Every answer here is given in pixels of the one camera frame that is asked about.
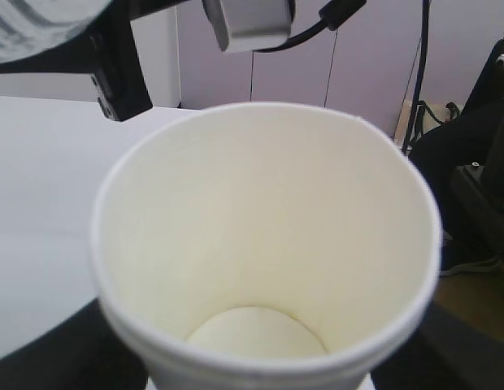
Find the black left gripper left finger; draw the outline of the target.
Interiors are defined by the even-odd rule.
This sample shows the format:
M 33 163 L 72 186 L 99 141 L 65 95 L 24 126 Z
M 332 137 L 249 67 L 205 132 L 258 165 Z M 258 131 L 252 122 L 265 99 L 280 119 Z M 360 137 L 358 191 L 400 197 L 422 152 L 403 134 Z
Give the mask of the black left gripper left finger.
M 145 389 L 140 358 L 111 330 L 98 300 L 0 358 L 0 389 Z

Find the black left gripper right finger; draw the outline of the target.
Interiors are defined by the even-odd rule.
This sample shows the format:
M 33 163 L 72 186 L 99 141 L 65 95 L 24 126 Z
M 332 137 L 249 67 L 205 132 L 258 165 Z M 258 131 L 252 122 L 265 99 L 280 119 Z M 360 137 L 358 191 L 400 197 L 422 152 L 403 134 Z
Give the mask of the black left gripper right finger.
M 432 303 L 418 329 L 371 372 L 377 389 L 504 389 L 504 344 Z

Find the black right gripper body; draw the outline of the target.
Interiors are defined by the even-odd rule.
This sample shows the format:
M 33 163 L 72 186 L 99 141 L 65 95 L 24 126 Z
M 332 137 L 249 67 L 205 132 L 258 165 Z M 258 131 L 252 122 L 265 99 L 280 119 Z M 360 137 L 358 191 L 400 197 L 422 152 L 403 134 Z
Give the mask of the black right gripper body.
M 124 122 L 153 107 L 131 22 L 178 4 L 178 1 L 115 0 L 90 26 L 89 39 L 95 54 L 92 80 L 106 118 Z

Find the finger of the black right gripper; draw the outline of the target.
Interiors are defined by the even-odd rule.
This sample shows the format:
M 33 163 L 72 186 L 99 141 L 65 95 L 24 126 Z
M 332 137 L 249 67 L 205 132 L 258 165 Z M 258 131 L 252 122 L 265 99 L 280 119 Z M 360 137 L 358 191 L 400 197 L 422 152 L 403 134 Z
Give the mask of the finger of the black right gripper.
M 89 74 L 98 67 L 99 24 L 55 48 L 20 60 L 0 63 L 0 74 L 68 73 Z

